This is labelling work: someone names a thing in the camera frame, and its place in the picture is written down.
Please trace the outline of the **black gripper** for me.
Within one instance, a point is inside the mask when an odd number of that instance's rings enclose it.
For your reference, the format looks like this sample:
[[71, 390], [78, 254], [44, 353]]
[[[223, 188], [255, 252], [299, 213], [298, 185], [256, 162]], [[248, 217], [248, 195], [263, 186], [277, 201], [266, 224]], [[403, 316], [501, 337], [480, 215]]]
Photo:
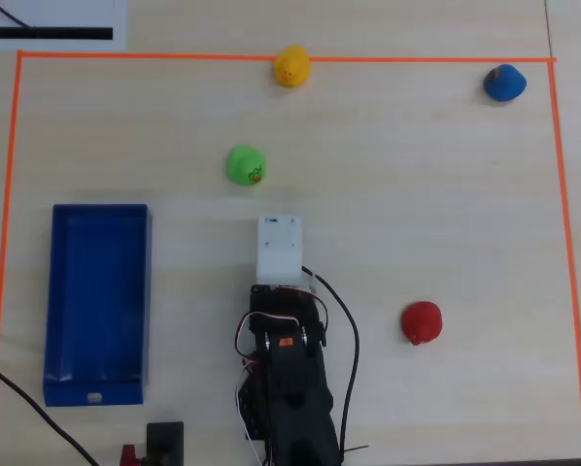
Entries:
[[326, 345], [328, 309], [315, 293], [293, 286], [253, 285], [250, 329], [269, 335], [305, 333], [309, 342]]

